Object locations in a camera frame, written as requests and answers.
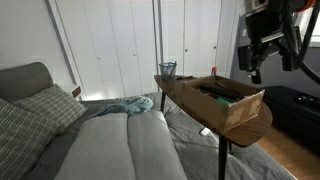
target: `blue blanket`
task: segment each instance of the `blue blanket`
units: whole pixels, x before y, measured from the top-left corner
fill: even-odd
[[[99,109],[91,117],[103,116],[110,113],[127,113],[128,117],[151,111],[153,101],[147,97],[140,96],[134,99],[119,101],[115,104],[108,104]]]

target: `black table leg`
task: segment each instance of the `black table leg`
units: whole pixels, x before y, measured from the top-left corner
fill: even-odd
[[[164,93],[163,91],[162,91],[162,96],[161,96],[161,109],[160,109],[160,111],[163,113],[163,107],[164,107],[164,102],[165,102],[165,100],[166,100],[166,93]]]
[[[228,140],[223,136],[219,138],[219,180],[224,180],[226,175],[226,165],[227,165],[227,149]]]

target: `gray headboard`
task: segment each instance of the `gray headboard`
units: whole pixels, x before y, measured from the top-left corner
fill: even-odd
[[[0,98],[8,102],[31,96],[52,86],[47,67],[32,63],[0,71]]]

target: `wooden tabletop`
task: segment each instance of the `wooden tabletop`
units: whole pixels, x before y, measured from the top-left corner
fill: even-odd
[[[188,80],[176,80],[171,82],[162,81],[160,75],[155,75],[154,79],[158,83],[159,87],[162,91],[173,101],[175,102],[182,110],[184,110],[187,114],[193,117],[196,121],[211,129],[213,132],[216,132],[216,129],[200,118],[197,114],[192,112],[192,110],[188,109],[182,103],[182,82]],[[266,132],[269,130],[272,124],[272,114],[270,109],[267,107],[265,103],[263,103],[260,107],[259,115],[255,118],[252,118],[246,121],[239,126],[236,126],[222,134],[226,139],[230,142],[246,147],[255,142],[257,142],[260,138],[262,138]]]

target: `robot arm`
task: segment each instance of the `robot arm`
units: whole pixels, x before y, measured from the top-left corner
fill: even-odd
[[[244,0],[250,45],[238,48],[239,67],[255,84],[261,83],[260,66],[270,55],[280,54],[284,71],[301,68],[320,84],[320,78],[303,63],[320,11],[320,0]],[[294,14],[310,7],[313,12],[304,41],[299,27],[294,27]]]

